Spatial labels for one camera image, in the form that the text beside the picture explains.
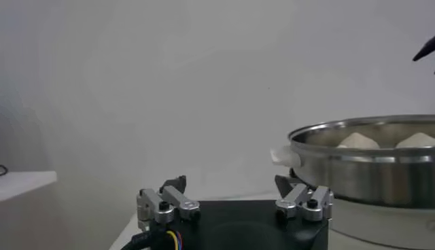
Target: white wall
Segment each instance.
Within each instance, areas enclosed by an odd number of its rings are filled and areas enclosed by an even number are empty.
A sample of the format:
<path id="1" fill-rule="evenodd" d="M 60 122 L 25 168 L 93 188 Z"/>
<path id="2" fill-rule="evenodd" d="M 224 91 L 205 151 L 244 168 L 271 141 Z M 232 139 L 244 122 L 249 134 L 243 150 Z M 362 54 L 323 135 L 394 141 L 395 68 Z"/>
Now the white wall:
<path id="1" fill-rule="evenodd" d="M 187 174 L 193 197 L 274 192 L 284 170 L 269 147 L 290 130 L 433 113 L 434 59 L 411 58 L 434 34 L 434 10 L 405 0 L 3 0 L 1 161 L 56 170 L 59 182 L 0 204 L 0 248 L 106 249 L 141 187 Z"/>

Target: metal pot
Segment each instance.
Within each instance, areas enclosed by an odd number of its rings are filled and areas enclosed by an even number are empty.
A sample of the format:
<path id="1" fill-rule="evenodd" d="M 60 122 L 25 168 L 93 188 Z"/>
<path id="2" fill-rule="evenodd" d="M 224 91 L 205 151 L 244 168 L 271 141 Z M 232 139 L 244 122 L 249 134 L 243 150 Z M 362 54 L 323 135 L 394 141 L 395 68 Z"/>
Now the metal pot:
<path id="1" fill-rule="evenodd" d="M 351 133 L 381 149 L 337 148 Z M 435 115 L 393 115 L 326 122 L 289 134 L 290 146 L 273 152 L 308 185 L 326 185 L 343 200 L 384 207 L 435 208 L 435 147 L 394 148 L 411 135 L 435 137 Z"/>

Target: white pot handle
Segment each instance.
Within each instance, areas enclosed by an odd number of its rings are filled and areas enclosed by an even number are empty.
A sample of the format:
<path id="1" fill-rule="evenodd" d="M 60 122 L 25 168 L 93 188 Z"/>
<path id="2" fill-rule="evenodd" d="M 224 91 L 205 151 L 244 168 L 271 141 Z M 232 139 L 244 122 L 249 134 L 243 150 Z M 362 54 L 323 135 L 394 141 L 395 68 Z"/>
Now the white pot handle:
<path id="1" fill-rule="evenodd" d="M 290 145 L 271 149 L 271 158 L 274 165 L 288 167 L 300 166 L 300 158 L 291 150 Z"/>

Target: steamed bun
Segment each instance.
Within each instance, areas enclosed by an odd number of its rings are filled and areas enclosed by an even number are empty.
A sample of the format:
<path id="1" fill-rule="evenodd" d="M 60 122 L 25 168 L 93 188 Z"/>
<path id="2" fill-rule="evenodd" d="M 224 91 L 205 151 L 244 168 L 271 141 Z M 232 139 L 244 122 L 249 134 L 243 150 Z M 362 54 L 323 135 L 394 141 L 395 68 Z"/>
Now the steamed bun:
<path id="1" fill-rule="evenodd" d="M 396 148 L 403 147 L 433 147 L 435 146 L 435 138 L 428 136 L 422 132 L 413 134 L 411 137 L 397 144 Z"/>
<path id="2" fill-rule="evenodd" d="M 379 144 L 372 139 L 361 135 L 360 133 L 352 133 L 344 139 L 338 147 L 342 148 L 363 148 L 363 149 L 378 149 Z"/>

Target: yellow wire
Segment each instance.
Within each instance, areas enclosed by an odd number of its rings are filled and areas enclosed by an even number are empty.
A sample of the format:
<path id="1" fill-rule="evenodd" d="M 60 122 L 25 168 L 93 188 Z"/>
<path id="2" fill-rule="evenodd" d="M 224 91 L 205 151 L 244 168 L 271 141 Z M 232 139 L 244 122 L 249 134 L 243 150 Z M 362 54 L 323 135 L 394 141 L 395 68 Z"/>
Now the yellow wire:
<path id="1" fill-rule="evenodd" d="M 172 238 L 174 239 L 175 250 L 178 250 L 177 236 L 172 231 L 166 231 L 166 233 L 172 236 Z"/>

